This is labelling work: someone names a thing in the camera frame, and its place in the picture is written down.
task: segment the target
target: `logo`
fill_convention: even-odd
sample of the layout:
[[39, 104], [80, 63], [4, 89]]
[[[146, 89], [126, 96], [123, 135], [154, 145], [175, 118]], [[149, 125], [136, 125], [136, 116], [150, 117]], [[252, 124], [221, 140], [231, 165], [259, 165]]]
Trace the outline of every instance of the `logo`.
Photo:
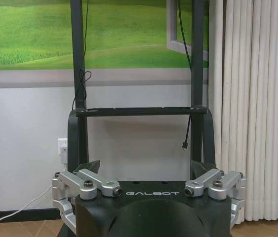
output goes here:
[[146, 193], [146, 192], [126, 192], [125, 193], [128, 196], [170, 196], [170, 195], [178, 195], [179, 192], [152, 192], [152, 193]]

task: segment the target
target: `white curtain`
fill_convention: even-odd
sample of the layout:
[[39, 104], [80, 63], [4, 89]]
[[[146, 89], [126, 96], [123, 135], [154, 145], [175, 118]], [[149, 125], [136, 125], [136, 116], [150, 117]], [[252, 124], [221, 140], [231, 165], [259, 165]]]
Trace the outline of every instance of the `white curtain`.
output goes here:
[[208, 91], [217, 167], [247, 177], [238, 221], [277, 219], [278, 0], [210, 1]]

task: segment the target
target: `black metal frame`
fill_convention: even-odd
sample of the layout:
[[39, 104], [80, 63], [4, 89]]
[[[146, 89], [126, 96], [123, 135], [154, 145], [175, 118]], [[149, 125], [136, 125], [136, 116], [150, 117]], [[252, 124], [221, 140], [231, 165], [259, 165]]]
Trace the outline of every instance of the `black metal frame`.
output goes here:
[[[203, 145], [204, 162], [215, 164], [212, 115], [208, 108], [202, 106], [204, 0], [191, 1], [193, 13], [191, 107], [87, 109], [84, 90], [78, 90], [81, 75], [85, 71], [82, 1], [70, 0], [76, 109], [71, 111], [68, 121], [68, 171], [72, 172], [81, 163], [89, 161], [87, 117], [101, 116], [192, 115], [191, 162], [201, 161]], [[63, 225], [59, 236], [75, 235]]]

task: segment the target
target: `floor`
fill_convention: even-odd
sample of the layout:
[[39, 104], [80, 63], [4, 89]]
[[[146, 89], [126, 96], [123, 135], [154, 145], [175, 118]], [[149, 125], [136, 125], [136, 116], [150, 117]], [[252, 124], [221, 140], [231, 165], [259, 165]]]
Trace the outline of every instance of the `floor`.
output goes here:
[[[55, 237], [61, 220], [0, 224], [0, 237]], [[278, 237], [277, 221], [244, 222], [232, 229], [233, 237]]]

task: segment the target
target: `grassy hill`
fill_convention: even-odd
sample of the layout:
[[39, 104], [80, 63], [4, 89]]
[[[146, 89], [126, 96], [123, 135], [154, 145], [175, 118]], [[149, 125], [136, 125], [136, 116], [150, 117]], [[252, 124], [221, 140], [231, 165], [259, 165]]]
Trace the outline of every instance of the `grassy hill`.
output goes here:
[[[183, 10], [189, 37], [187, 0]], [[0, 0], [0, 70], [67, 69], [72, 63], [68, 0]], [[184, 54], [166, 49], [166, 1], [91, 0], [86, 65], [188, 67]]]

